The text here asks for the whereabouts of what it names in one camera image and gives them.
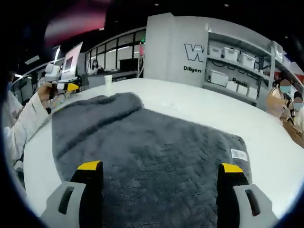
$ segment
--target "ceiling light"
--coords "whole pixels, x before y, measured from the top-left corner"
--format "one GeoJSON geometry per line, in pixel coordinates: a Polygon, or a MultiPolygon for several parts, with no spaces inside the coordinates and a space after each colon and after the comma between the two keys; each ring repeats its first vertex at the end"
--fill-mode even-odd
{"type": "Polygon", "coordinates": [[[58,59],[59,52],[60,52],[60,46],[59,46],[59,47],[57,48],[57,50],[56,50],[54,63],[55,63],[55,62],[57,61],[57,59],[58,59]]]}
{"type": "Polygon", "coordinates": [[[33,57],[33,58],[30,58],[28,61],[26,61],[25,64],[26,64],[26,65],[29,65],[29,64],[31,64],[31,63],[33,63],[33,62],[39,60],[39,59],[40,59],[39,56],[35,56],[35,57],[33,57]]]}
{"type": "Polygon", "coordinates": [[[116,49],[114,49],[114,50],[111,50],[111,51],[108,51],[107,53],[111,53],[111,52],[114,52],[114,51],[116,51],[116,49]]]}
{"type": "Polygon", "coordinates": [[[119,48],[118,50],[125,49],[125,48],[129,48],[129,47],[130,47],[130,46],[121,47],[121,48],[119,48]]]}

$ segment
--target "face mask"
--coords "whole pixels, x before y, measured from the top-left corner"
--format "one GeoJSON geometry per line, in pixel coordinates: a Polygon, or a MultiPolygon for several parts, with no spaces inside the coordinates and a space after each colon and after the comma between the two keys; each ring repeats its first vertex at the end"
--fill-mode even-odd
{"type": "Polygon", "coordinates": [[[291,91],[291,86],[280,86],[280,90],[283,94],[288,94],[291,91]]]}
{"type": "Polygon", "coordinates": [[[12,82],[8,82],[8,91],[11,89],[13,83],[12,82]]]}
{"type": "Polygon", "coordinates": [[[299,111],[303,106],[303,103],[294,103],[294,109],[299,111]]]}

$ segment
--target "white shelf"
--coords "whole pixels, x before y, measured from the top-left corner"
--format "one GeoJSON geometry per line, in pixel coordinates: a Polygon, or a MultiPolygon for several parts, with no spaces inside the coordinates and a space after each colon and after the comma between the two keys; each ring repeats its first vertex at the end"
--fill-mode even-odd
{"type": "Polygon", "coordinates": [[[277,68],[279,68],[280,70],[286,71],[293,81],[300,84],[301,87],[304,87],[304,85],[300,81],[300,79],[293,72],[291,72],[290,69],[288,69],[283,63],[281,63],[277,59],[275,59],[275,60],[276,60],[275,66],[277,66],[277,68]]]}
{"type": "Polygon", "coordinates": [[[230,61],[230,60],[227,60],[227,59],[224,59],[224,58],[214,57],[214,56],[211,56],[211,55],[207,55],[207,59],[212,59],[212,60],[216,60],[216,61],[220,61],[220,62],[223,62],[223,63],[230,64],[232,66],[239,67],[239,68],[241,68],[241,69],[243,69],[245,71],[248,71],[248,72],[250,72],[250,73],[252,73],[252,74],[254,74],[254,75],[258,76],[258,77],[263,78],[266,81],[269,81],[269,79],[270,79],[269,76],[265,76],[262,73],[254,70],[254,69],[250,69],[250,68],[244,66],[243,64],[241,64],[239,62],[234,62],[234,61],[230,61]]]}
{"type": "Polygon", "coordinates": [[[243,40],[241,38],[233,37],[230,35],[224,35],[216,32],[209,32],[209,39],[223,43],[228,43],[230,45],[233,45],[240,49],[247,50],[248,52],[251,52],[261,57],[265,57],[265,56],[271,57],[271,53],[269,51],[253,43],[250,43],[249,41],[243,40]]]}
{"type": "Polygon", "coordinates": [[[248,101],[248,102],[251,102],[251,103],[255,103],[255,104],[257,104],[257,100],[255,100],[255,99],[252,99],[252,98],[250,98],[250,97],[248,97],[248,96],[246,96],[246,95],[243,95],[243,94],[239,94],[239,93],[237,93],[237,92],[234,92],[234,91],[232,91],[232,90],[230,90],[230,89],[227,89],[226,87],[223,87],[223,86],[219,86],[219,85],[217,85],[217,84],[214,84],[214,83],[210,83],[210,82],[204,82],[204,85],[203,85],[203,88],[210,88],[210,89],[215,89],[215,90],[218,90],[218,91],[222,91],[223,93],[225,93],[225,94],[229,94],[229,95],[233,95],[233,96],[235,96],[235,97],[240,97],[240,98],[242,98],[243,100],[246,100],[246,101],[248,101]]]}

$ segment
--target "black hair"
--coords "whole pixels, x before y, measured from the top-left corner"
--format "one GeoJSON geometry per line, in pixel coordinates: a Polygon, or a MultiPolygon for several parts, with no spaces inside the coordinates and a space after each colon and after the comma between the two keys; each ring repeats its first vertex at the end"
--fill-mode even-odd
{"type": "Polygon", "coordinates": [[[273,87],[276,87],[277,85],[279,85],[283,80],[287,80],[287,81],[291,82],[285,71],[281,71],[279,73],[278,80],[274,81],[273,87]]]}
{"type": "Polygon", "coordinates": [[[295,91],[295,93],[294,93],[294,99],[295,99],[296,97],[299,97],[299,98],[302,99],[302,94],[301,94],[299,91],[295,91]]]}
{"type": "Polygon", "coordinates": [[[97,63],[96,68],[98,68],[98,61],[97,61],[97,59],[94,59],[94,60],[93,60],[93,63],[92,63],[92,70],[94,70],[94,62],[96,62],[96,63],[97,63]]]}

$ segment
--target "storage box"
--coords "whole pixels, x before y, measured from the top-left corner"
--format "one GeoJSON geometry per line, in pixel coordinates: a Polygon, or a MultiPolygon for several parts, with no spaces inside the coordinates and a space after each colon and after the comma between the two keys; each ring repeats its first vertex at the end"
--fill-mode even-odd
{"type": "Polygon", "coordinates": [[[248,92],[248,97],[255,99],[257,98],[257,89],[250,87],[248,92]]]}
{"type": "Polygon", "coordinates": [[[248,88],[242,85],[238,85],[237,92],[242,95],[247,95],[248,88]]]}
{"type": "Polygon", "coordinates": [[[223,49],[219,47],[209,46],[209,55],[221,58],[223,53],[223,49]]]}
{"type": "Polygon", "coordinates": [[[283,64],[287,69],[290,69],[291,61],[286,56],[283,57],[283,64]]]}
{"type": "Polygon", "coordinates": [[[214,84],[226,87],[229,76],[215,70],[210,70],[210,80],[214,84]]]}
{"type": "Polygon", "coordinates": [[[238,50],[224,47],[224,58],[230,61],[237,62],[238,60],[238,50]]]}
{"type": "Polygon", "coordinates": [[[242,53],[239,61],[241,64],[243,64],[243,66],[253,69],[255,67],[256,59],[245,53],[242,53]]]}
{"type": "Polygon", "coordinates": [[[238,86],[238,84],[236,84],[235,82],[228,81],[226,88],[229,89],[229,90],[232,90],[232,91],[236,92],[237,88],[238,88],[237,86],[238,86]]]}

